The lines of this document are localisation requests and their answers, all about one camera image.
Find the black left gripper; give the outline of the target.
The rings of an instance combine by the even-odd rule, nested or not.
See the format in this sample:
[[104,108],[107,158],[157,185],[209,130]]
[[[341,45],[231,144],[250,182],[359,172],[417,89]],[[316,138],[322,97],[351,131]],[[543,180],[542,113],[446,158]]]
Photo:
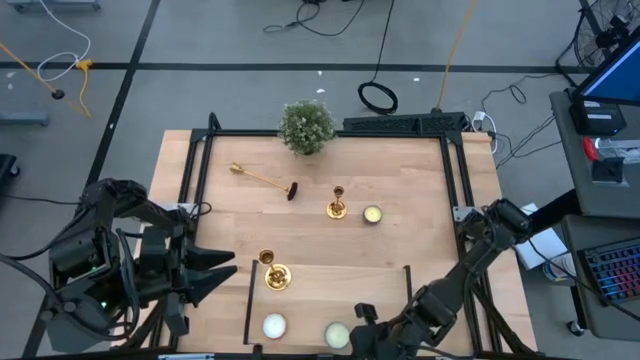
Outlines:
[[236,266],[213,268],[234,259],[234,252],[187,244],[185,230],[184,225],[144,228],[137,264],[141,305],[175,293],[182,302],[197,306],[237,272]]

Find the cream candle tin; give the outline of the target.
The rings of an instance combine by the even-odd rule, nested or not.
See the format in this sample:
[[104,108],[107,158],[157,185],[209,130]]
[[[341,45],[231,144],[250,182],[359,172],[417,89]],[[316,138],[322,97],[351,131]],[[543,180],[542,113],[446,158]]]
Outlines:
[[342,322],[330,323],[324,332],[324,340],[326,344],[335,350],[345,348],[350,342],[350,330]]

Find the tall gold candlestick holder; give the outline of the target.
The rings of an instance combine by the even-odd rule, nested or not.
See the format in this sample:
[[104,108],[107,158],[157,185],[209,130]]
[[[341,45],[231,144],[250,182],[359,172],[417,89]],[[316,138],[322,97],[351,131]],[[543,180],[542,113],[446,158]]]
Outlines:
[[266,266],[265,283],[269,289],[281,291],[290,285],[292,280],[290,269],[286,265],[275,263],[275,254],[272,250],[261,250],[258,261]]

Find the blue white patterned candle tin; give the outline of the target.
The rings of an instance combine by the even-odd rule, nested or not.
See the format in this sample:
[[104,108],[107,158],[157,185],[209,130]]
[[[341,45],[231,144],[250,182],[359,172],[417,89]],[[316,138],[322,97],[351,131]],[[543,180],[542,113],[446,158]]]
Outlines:
[[268,339],[280,339],[286,333],[286,330],[287,320],[280,313],[270,313],[263,320],[262,332]]

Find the very long gold candlestick holder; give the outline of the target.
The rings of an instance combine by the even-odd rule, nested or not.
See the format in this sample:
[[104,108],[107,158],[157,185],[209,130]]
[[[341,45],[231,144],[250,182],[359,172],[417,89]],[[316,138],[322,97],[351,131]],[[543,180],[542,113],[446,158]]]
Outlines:
[[230,165],[230,171],[236,174],[244,174],[247,175],[249,177],[252,177],[254,179],[257,179],[261,182],[267,183],[273,187],[276,187],[280,190],[283,190],[286,193],[286,198],[288,201],[292,201],[295,196],[297,195],[298,192],[298,183],[297,182],[292,182],[289,186],[284,186],[281,185],[277,182],[275,182],[274,180],[271,180],[269,178],[263,177],[261,175],[257,175],[254,173],[251,173],[249,171],[247,171],[244,167],[242,167],[241,165],[237,164],[237,163],[232,163]]

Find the short gold candlestick holder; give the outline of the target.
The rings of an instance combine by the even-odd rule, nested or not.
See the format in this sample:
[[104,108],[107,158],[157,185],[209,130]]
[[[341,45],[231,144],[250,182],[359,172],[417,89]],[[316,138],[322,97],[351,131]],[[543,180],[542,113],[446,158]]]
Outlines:
[[341,200],[344,194],[344,188],[342,186],[336,186],[333,189],[335,199],[327,205],[327,215],[335,220],[342,219],[347,214],[347,206]]

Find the wooden shelf riser black legs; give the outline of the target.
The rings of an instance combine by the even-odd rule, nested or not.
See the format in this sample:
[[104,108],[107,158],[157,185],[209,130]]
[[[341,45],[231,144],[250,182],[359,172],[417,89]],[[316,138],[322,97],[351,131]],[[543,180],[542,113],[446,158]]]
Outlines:
[[[324,340],[326,327],[342,322],[349,329],[362,325],[354,306],[375,306],[378,319],[386,321],[398,315],[410,298],[411,270],[401,268],[289,266],[290,285],[274,291],[265,283],[266,267],[252,268],[243,343],[260,345],[265,354],[338,354],[348,355],[351,348],[335,350]],[[270,313],[287,320],[286,333],[277,340],[264,336],[262,323]]]

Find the green potted plant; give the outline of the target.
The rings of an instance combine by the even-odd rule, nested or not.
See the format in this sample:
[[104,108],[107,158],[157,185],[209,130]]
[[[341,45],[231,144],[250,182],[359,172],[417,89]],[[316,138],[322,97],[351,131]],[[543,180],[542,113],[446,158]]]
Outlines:
[[310,156],[319,153],[337,134],[325,103],[300,100],[284,107],[278,136],[295,156]]

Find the white box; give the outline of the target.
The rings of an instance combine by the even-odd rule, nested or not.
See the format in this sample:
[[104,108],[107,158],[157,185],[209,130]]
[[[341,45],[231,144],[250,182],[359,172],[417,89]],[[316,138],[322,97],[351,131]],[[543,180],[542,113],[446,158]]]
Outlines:
[[553,228],[547,228],[515,247],[517,257],[526,270],[531,270],[544,262],[568,251],[565,243]]

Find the white blue cup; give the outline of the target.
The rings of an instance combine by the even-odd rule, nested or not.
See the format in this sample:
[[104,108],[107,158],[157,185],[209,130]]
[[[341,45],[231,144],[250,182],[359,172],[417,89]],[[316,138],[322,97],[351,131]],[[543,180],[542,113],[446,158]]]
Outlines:
[[573,257],[569,252],[546,260],[542,265],[542,271],[549,280],[554,282],[569,280],[576,276]]

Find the black caster base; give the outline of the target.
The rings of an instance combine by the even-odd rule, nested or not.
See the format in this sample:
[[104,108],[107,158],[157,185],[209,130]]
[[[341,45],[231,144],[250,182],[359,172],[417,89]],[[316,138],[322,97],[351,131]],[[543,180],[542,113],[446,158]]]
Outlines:
[[21,169],[17,165],[17,157],[11,154],[0,154],[0,180],[17,177]]

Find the gray table foot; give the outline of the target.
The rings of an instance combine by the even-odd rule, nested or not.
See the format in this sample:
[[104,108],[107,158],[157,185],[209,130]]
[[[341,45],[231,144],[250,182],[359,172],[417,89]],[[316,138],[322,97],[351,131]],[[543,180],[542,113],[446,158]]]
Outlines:
[[40,125],[49,124],[49,116],[45,112],[2,112],[0,125]]
[[19,13],[23,13],[32,8],[44,8],[49,10],[58,8],[79,8],[93,9],[99,11],[102,6],[99,0],[3,0],[8,6]]

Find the gray desk with casters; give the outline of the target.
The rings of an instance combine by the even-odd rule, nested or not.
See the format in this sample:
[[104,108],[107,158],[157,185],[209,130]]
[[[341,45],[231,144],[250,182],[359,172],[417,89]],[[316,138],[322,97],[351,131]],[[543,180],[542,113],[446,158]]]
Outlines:
[[[585,267],[580,264],[580,250],[640,237],[640,220],[567,215],[561,229],[574,259],[576,277],[588,283]],[[601,305],[598,297],[578,285],[574,291],[576,313],[583,328],[598,338],[640,342],[640,321],[615,308]]]

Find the white charger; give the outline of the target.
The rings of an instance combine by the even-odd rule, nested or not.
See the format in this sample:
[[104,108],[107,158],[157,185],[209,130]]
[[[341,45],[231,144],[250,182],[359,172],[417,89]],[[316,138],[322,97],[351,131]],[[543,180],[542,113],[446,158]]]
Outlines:
[[485,121],[488,121],[490,124],[490,129],[487,130],[487,133],[492,139],[491,154],[494,155],[498,149],[498,143],[496,140],[497,127],[493,118],[484,111],[476,111],[474,117],[470,121],[471,128],[474,132],[482,132],[482,125]]

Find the backlit colourful keyboard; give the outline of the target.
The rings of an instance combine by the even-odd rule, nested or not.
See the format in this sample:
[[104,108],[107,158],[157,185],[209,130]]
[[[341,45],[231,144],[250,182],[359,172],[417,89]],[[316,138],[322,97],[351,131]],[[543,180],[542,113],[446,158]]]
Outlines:
[[640,298],[640,237],[578,251],[589,284],[611,303]]

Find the small black box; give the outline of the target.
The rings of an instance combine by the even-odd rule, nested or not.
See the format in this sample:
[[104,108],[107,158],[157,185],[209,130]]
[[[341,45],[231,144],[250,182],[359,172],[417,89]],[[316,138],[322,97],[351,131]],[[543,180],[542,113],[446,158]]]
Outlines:
[[624,173],[622,157],[605,158],[592,163],[591,177],[594,182],[621,183]]

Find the clear plastic bag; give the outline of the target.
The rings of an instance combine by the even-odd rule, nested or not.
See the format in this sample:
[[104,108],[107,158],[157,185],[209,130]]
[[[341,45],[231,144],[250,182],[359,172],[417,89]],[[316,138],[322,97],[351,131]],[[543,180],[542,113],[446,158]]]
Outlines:
[[640,140],[597,138],[594,145],[601,158],[622,158],[624,164],[640,164]]

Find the black device box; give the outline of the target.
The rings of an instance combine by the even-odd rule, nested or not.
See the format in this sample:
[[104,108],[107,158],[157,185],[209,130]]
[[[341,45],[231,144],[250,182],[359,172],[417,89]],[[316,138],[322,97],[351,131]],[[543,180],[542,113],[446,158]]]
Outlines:
[[579,135],[614,136],[627,123],[618,105],[595,101],[577,101],[570,114]]

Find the blue screen monitor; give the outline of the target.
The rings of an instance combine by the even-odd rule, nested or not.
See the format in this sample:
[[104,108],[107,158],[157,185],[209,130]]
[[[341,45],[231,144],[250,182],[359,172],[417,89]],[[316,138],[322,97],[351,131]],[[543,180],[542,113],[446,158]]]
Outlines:
[[573,95],[589,101],[640,106],[640,26]]

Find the black fan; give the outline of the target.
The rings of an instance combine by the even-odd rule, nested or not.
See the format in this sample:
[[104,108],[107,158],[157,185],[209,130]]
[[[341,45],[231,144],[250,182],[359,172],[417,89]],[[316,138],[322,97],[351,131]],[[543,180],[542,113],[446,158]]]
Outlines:
[[577,83],[561,61],[573,53],[579,73],[601,65],[640,27],[640,0],[578,0],[579,19],[567,47],[555,60],[555,70],[571,86]]

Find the black aluminium table frame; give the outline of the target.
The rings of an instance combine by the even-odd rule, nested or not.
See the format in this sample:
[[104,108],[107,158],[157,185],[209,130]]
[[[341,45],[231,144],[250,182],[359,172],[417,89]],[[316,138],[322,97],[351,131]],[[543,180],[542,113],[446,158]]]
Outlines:
[[[289,186],[292,201],[267,183],[230,171],[247,171]],[[327,215],[344,188],[342,219]],[[323,151],[295,156],[273,132],[222,129],[210,146],[198,130],[165,132],[150,187],[151,198],[169,203],[181,189],[201,193],[212,210],[202,217],[197,244],[231,250],[237,273],[198,307],[189,308],[186,336],[163,335],[173,350],[216,358],[253,352],[243,343],[252,268],[263,249],[275,263],[411,270],[411,292],[443,276],[458,260],[452,210],[484,205],[502,194],[489,139],[480,133],[431,135],[408,132],[344,132]],[[376,205],[378,224],[363,210]]]

